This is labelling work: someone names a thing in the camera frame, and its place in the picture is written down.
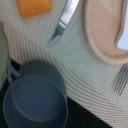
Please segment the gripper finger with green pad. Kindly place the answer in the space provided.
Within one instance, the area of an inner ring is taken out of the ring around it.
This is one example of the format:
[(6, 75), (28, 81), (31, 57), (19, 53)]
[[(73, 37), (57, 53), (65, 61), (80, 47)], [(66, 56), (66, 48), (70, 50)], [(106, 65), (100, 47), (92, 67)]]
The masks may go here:
[(10, 55), (7, 39), (3, 30), (3, 23), (0, 22), (0, 88), (10, 75), (8, 67), (10, 66)]

